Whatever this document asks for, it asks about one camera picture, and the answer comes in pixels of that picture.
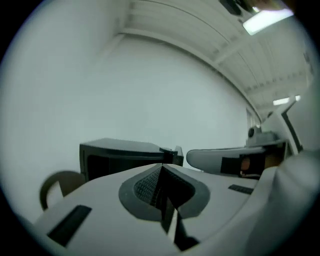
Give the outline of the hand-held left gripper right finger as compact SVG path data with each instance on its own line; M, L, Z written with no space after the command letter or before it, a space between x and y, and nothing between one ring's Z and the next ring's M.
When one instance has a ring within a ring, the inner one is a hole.
M240 211L259 207L272 169L258 179L216 175L173 164L161 168L161 224L174 243L201 243L220 231Z

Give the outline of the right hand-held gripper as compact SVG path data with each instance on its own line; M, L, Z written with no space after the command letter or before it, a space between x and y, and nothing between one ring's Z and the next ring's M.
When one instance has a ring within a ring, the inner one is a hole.
M192 149L186 154L187 163L209 174L220 174L223 158L241 159L239 176L259 179L263 171L279 166L287 153L287 140L272 131L250 128L247 147L222 149Z

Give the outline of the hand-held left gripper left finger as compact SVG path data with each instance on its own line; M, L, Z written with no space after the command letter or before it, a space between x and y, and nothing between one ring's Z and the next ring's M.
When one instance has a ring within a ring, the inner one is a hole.
M49 207L35 222L44 235L77 205L90 213L64 251L72 256L174 256L180 250L159 222L138 219L119 200L121 184L154 164L136 167L89 181Z

